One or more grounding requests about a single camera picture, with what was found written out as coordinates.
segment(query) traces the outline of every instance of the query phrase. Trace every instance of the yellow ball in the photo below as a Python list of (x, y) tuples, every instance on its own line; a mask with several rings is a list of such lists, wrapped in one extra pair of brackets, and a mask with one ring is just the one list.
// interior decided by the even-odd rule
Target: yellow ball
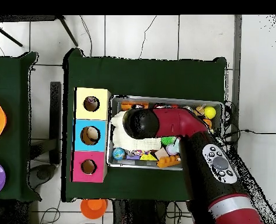
[(206, 108), (204, 109), (204, 114), (205, 114), (205, 116), (206, 116), (207, 118), (209, 118), (209, 119), (211, 120), (212, 118), (215, 117), (216, 111), (215, 111), (215, 109), (214, 109), (213, 107), (206, 107)]

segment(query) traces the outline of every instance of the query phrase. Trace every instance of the white cloth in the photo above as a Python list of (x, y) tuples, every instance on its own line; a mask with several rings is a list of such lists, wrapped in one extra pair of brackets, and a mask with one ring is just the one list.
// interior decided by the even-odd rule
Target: white cloth
[(119, 147), (128, 151), (149, 151), (152, 149), (159, 150), (162, 147), (160, 138), (134, 139), (127, 135), (123, 127), (124, 114), (125, 111), (121, 111), (111, 119), (111, 123), (115, 126), (113, 131), (114, 148)]

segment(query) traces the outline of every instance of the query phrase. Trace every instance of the orange ball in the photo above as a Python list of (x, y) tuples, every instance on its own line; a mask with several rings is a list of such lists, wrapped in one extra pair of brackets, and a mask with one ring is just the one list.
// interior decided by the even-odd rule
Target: orange ball
[(203, 119), (203, 121), (206, 123), (206, 125), (208, 125), (208, 128), (209, 128), (209, 129), (212, 128), (212, 122), (211, 122), (211, 120), (205, 118), (205, 119)]

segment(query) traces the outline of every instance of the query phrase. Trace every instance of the circular hole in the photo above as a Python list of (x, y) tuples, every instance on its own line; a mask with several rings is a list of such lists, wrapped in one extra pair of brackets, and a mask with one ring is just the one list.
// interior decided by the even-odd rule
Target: circular hole
[(94, 96), (88, 96), (84, 100), (83, 105), (87, 111), (97, 111), (99, 108), (99, 100)]
[(94, 126), (83, 128), (81, 131), (81, 140), (84, 144), (95, 145), (100, 139), (100, 131)]
[(93, 174), (97, 166), (93, 160), (84, 160), (81, 164), (81, 169), (86, 174)]

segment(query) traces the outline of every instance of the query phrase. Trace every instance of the plastic bin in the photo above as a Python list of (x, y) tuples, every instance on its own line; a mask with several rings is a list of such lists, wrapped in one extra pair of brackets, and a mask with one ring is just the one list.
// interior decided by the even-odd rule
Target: plastic bin
[[(206, 104), (206, 106), (212, 106), (216, 109), (216, 116), (211, 120), (212, 126), (217, 132), (223, 134), (223, 120), (224, 120), (224, 105), (217, 101), (203, 101), (203, 100), (184, 100), (184, 99), (168, 99), (168, 98), (155, 98), (155, 97), (141, 97), (141, 96), (112, 96), (110, 100), (110, 118), (109, 118), (109, 131), (108, 131), (108, 144), (107, 144), (107, 163), (112, 167), (132, 167), (142, 169), (161, 169), (157, 167), (156, 162), (152, 160), (115, 160), (113, 158), (113, 130), (114, 126), (110, 120), (117, 113), (121, 111), (121, 102), (148, 102), (149, 108), (152, 108), (155, 103), (164, 103), (166, 105), (176, 104), (179, 107), (190, 106), (196, 108)], [(181, 164), (165, 167), (162, 170), (182, 170)]]

